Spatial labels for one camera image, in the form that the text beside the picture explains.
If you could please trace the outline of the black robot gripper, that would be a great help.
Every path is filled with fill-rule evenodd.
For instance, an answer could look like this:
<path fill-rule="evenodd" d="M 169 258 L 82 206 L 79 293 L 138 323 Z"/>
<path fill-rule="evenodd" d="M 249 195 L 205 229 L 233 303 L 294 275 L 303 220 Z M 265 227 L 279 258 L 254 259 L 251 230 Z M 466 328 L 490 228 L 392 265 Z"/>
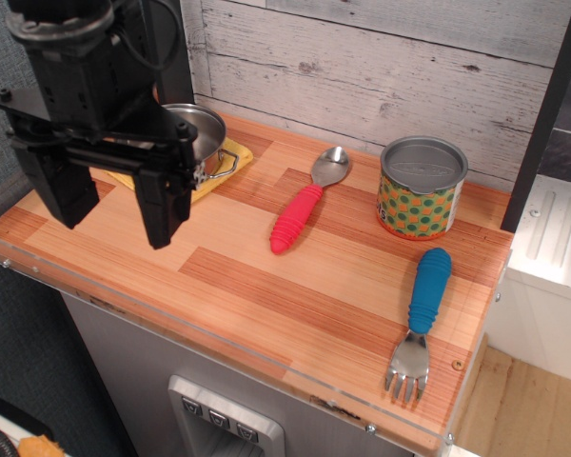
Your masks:
<path fill-rule="evenodd" d="M 11 146 L 49 213 L 73 229 L 99 203 L 90 169 L 133 178 L 149 244 L 164 248 L 189 218 L 195 127 L 161 107 L 153 74 L 105 37 L 29 44 L 35 86 L 0 89 Z"/>

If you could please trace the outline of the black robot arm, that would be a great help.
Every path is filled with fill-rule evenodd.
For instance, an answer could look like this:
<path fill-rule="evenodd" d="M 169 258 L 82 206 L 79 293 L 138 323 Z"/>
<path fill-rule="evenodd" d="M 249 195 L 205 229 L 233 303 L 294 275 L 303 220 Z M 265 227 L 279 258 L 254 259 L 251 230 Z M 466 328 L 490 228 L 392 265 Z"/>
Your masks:
<path fill-rule="evenodd" d="M 6 24 L 36 84 L 1 89 L 0 110 L 50 214 L 75 227 L 99 201 L 91 170 L 115 171 L 133 179 L 149 243 L 167 246 L 200 181 L 196 128 L 153 95 L 156 73 L 182 45 L 181 24 L 160 62 L 148 54 L 136 1 L 12 1 Z"/>

